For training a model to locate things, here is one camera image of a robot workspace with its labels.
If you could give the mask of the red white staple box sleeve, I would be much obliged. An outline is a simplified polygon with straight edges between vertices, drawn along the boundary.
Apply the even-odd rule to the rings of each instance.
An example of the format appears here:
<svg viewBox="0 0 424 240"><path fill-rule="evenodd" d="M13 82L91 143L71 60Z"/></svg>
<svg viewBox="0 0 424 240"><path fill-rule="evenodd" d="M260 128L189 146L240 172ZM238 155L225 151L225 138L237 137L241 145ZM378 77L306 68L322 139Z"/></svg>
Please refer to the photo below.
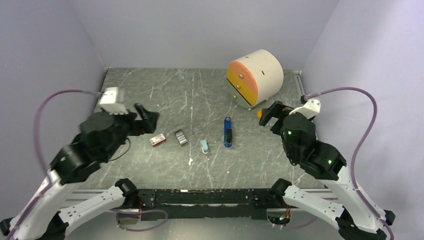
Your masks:
<svg viewBox="0 0 424 240"><path fill-rule="evenodd" d="M164 143L166 140L167 139L166 139L166 137L163 133L158 134L158 135L149 139L152 147L157 147L157 146L161 145L162 143Z"/></svg>

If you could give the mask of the light blue white stapler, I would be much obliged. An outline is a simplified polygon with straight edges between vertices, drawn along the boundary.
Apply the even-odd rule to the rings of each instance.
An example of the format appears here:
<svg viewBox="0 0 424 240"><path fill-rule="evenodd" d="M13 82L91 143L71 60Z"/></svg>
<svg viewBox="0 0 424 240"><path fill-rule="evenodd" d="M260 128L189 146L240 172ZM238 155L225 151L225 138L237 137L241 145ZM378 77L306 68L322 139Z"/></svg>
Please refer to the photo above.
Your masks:
<svg viewBox="0 0 424 240"><path fill-rule="evenodd" d="M201 151L203 152L203 154L208 154L209 153L209 146L208 146L207 140L202 139L200 141L200 145L201 145Z"/></svg>

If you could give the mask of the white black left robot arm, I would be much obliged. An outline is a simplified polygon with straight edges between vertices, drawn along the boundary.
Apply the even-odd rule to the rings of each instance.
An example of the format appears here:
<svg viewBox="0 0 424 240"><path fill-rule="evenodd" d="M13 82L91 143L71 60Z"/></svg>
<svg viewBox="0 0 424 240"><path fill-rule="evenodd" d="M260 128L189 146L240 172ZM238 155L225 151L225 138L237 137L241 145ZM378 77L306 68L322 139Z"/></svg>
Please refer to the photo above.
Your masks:
<svg viewBox="0 0 424 240"><path fill-rule="evenodd" d="M115 209L132 208L140 200L134 183L123 178L106 191L68 208L63 203L90 175L108 163L128 137L155 132L160 117L141 104L135 111L91 114L79 133L64 146L47 168L46 177L27 206L3 219L0 230L8 240L62 240L83 223Z"/></svg>

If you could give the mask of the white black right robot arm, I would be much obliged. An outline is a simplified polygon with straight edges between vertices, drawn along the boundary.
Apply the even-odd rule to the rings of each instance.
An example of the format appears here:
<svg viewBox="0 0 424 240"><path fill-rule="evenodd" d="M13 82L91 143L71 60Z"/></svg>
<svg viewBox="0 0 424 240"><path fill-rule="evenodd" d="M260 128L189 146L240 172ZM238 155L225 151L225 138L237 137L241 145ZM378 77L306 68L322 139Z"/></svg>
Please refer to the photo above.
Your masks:
<svg viewBox="0 0 424 240"><path fill-rule="evenodd" d="M385 240L395 214L378 207L363 193L343 155L317 139L313 118L320 110L320 101L313 98L297 108L276 101L257 115L261 126L276 118L271 131L281 137L290 163L329 188L337 202L308 193L282 178L269 189L270 202L275 207L299 208L326 221L345 240Z"/></svg>

